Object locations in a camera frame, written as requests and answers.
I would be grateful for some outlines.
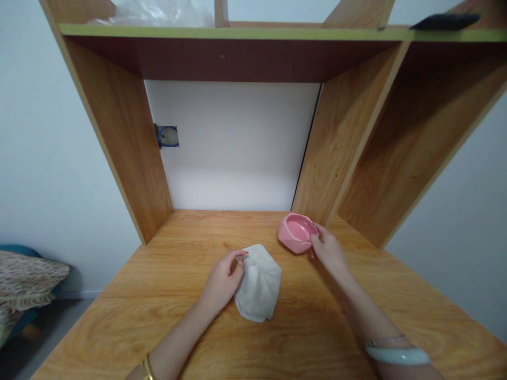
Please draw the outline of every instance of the hand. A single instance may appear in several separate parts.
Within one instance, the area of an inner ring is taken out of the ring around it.
[[[245,269],[243,258],[231,274],[231,265],[236,257],[245,256],[246,251],[231,251],[222,257],[211,269],[210,275],[199,300],[215,315],[231,300],[241,282]]]
[[[338,240],[320,224],[315,223],[315,226],[321,234],[320,239],[317,235],[310,237],[315,255],[332,276],[350,273],[349,264]]]

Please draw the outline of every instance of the woman's left hand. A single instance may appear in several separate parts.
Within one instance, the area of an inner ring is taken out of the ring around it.
[[[243,258],[238,261],[236,270],[231,274],[232,262],[236,257],[245,256],[247,253],[246,251],[231,251],[222,257],[211,269],[199,300],[215,315],[231,300],[243,277],[243,270],[245,268]]]

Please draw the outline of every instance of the desk surface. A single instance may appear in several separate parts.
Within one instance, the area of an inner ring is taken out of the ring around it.
[[[263,244],[282,268],[273,319],[243,319],[232,300],[182,379],[375,378],[336,298],[307,255],[277,240],[281,212],[175,211],[58,344],[33,379],[123,379],[198,298],[214,262]],[[337,218],[330,228],[373,299],[448,379],[507,375],[505,346],[421,277]]]

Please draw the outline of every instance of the pink bowl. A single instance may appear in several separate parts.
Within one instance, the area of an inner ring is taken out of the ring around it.
[[[278,238],[296,254],[303,253],[312,246],[312,235],[318,236],[318,229],[304,215],[289,213],[278,224]]]

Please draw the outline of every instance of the white cloth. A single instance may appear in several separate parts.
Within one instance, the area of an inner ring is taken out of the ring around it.
[[[234,300],[243,318],[264,322],[273,317],[280,291],[281,268],[262,244],[243,248],[245,273],[234,294]]]

